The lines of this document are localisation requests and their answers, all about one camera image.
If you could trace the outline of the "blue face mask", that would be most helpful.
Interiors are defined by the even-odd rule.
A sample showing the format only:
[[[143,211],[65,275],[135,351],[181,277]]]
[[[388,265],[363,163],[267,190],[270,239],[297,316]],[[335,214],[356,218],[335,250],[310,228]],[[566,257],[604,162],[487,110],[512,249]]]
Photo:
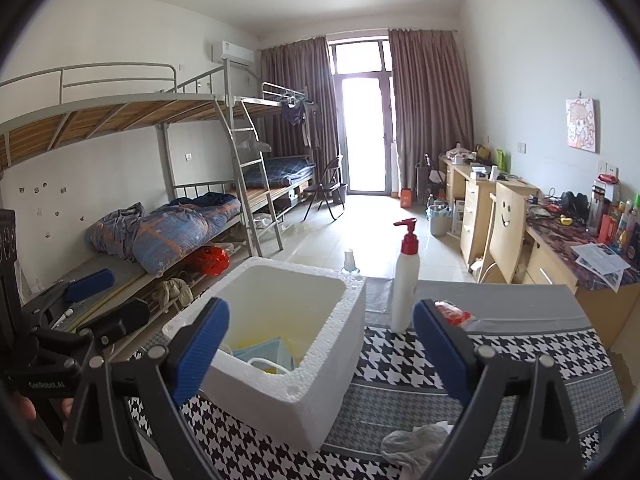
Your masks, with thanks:
[[[285,375],[297,367],[292,350],[281,337],[232,350],[231,354],[246,364],[273,375]]]

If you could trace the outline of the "grey sock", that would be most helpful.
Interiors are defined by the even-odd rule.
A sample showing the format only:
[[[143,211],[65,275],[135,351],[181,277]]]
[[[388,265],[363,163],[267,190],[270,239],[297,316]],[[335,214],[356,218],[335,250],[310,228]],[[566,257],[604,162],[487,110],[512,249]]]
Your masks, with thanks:
[[[399,468],[401,479],[420,479],[452,428],[454,426],[443,420],[411,431],[393,431],[382,439],[381,455],[387,463]]]

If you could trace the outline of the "yellow foam net sleeve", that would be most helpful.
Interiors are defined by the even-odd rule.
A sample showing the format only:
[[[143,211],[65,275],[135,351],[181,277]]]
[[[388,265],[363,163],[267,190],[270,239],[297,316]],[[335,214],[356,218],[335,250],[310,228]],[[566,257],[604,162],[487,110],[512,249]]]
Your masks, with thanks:
[[[269,338],[247,339],[247,340],[244,340],[243,342],[240,342],[239,344],[236,344],[235,346],[230,346],[230,344],[221,344],[220,348],[221,348],[222,351],[226,352],[229,356],[232,356],[232,354],[231,354],[232,350],[236,350],[236,349],[241,349],[241,348],[244,348],[244,347],[252,346],[253,344],[259,344],[260,342],[263,342],[263,341],[266,341],[266,340],[269,340],[269,339],[272,339],[272,338],[276,338],[276,337],[283,338],[282,336],[274,336],[274,337],[269,337]],[[302,358],[300,356],[296,356],[295,353],[294,353],[294,348],[293,348],[292,344],[287,339],[285,339],[285,338],[283,338],[283,339],[288,343],[288,346],[290,347],[290,349],[292,350],[292,352],[293,352],[293,354],[295,356],[295,359],[296,359],[296,362],[297,362],[297,367],[299,367],[299,364],[302,362]]]

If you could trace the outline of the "white pump bottle red cap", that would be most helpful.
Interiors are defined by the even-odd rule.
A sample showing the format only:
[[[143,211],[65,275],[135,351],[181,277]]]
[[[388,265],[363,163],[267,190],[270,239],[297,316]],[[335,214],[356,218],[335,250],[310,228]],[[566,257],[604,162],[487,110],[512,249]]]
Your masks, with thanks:
[[[408,328],[412,319],[413,297],[420,270],[420,255],[419,239],[416,236],[416,218],[395,222],[394,226],[407,228],[396,263],[392,299],[390,300],[390,329],[394,333],[400,334]]]

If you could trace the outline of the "red plastic bag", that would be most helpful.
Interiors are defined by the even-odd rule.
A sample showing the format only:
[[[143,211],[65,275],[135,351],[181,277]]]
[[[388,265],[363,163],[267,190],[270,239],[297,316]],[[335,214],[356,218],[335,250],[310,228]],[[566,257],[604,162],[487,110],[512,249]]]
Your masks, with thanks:
[[[186,266],[199,274],[219,276],[230,266],[230,257],[224,248],[203,246],[186,257]]]

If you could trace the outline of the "white styrofoam box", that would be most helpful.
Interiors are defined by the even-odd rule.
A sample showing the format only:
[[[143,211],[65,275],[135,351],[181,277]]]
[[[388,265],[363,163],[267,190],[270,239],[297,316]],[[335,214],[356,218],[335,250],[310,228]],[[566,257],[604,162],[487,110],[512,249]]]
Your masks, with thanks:
[[[228,304],[230,322],[201,392],[273,440],[317,451],[359,361],[363,278],[249,258],[169,321],[164,335],[174,338],[215,297]]]

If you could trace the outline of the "wooden chair smiley face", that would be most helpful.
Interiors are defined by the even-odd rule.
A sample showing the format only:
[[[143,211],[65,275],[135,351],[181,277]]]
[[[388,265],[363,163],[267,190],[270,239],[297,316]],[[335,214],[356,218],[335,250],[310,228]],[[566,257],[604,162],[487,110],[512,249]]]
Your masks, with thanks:
[[[525,280],[530,256],[525,239],[527,200],[536,192],[520,181],[498,181],[489,194],[491,213],[480,283],[520,284]]]

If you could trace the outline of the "wooden desk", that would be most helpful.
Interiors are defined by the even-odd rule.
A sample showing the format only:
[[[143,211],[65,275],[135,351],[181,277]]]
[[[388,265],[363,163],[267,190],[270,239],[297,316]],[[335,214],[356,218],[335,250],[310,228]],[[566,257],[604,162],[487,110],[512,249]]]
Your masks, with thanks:
[[[456,166],[446,156],[439,157],[440,170],[446,174],[446,196],[451,205],[463,202],[462,225],[454,234],[460,238],[463,261],[469,266],[478,258],[486,268],[491,257],[484,257],[492,232],[492,182],[471,179],[471,167]],[[523,231],[520,256],[514,271],[513,284],[564,285],[576,297],[596,329],[605,348],[612,348],[616,339],[639,303],[639,271],[626,269],[622,284],[613,290],[594,274],[576,263],[574,245],[590,241],[587,233],[562,226],[555,218],[527,220]]]

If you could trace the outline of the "papers on desk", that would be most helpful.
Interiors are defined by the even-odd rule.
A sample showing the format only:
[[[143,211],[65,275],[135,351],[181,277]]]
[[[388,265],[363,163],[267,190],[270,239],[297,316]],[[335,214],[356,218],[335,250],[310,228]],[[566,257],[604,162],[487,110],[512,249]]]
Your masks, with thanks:
[[[605,244],[573,245],[576,263],[596,274],[614,292],[618,292],[630,264]]]

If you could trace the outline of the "black folding chair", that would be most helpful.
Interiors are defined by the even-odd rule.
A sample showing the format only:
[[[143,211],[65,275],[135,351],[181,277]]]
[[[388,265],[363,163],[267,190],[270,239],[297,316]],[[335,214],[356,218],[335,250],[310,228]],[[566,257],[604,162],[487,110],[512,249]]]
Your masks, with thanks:
[[[307,209],[303,220],[306,221],[311,207],[318,204],[317,210],[326,205],[326,210],[333,221],[336,221],[346,211],[345,196],[346,191],[342,182],[342,161],[343,156],[337,155],[332,158],[324,167],[319,181],[306,188],[304,195],[306,197]],[[339,204],[342,212],[337,216],[334,214],[332,206]]]

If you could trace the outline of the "brown right curtain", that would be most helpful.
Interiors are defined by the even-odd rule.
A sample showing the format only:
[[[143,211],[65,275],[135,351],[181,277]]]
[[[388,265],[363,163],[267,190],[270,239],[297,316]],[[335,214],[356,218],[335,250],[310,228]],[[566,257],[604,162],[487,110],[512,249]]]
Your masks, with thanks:
[[[451,30],[388,32],[396,112],[399,186],[416,186],[416,165],[474,145],[468,70]]]

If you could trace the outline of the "brown curtain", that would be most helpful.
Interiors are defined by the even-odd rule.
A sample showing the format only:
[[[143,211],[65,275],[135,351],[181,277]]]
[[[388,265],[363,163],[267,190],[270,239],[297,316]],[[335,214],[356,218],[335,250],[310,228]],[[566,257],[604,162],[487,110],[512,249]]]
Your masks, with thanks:
[[[307,155],[321,171],[341,154],[329,44],[318,36],[260,51],[268,99],[282,110],[262,121],[271,155]]]
[[[451,30],[388,32],[396,112],[399,186],[416,186],[416,165],[474,145],[468,70]]]

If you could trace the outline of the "white air conditioner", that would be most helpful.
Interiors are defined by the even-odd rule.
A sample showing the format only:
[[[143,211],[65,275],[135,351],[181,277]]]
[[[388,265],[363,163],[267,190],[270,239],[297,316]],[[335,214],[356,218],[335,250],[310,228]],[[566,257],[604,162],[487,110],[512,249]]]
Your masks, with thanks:
[[[255,63],[255,52],[226,40],[214,42],[212,44],[212,61],[222,63],[225,60],[246,67],[252,66]]]

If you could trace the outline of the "brown left curtain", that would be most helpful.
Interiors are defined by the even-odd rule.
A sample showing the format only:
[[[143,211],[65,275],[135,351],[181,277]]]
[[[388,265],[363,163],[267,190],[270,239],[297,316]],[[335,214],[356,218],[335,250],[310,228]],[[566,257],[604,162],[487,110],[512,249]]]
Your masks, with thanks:
[[[307,155],[321,171],[341,154],[329,44],[318,36],[260,51],[268,99],[282,110],[262,121],[271,155]]]

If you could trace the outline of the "anime wall picture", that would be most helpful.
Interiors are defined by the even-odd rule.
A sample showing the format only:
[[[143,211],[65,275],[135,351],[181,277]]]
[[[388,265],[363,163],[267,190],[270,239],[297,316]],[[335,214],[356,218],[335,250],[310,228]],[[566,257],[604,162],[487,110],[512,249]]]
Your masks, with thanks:
[[[598,147],[598,127],[594,99],[576,98],[565,101],[567,145],[589,153]]]

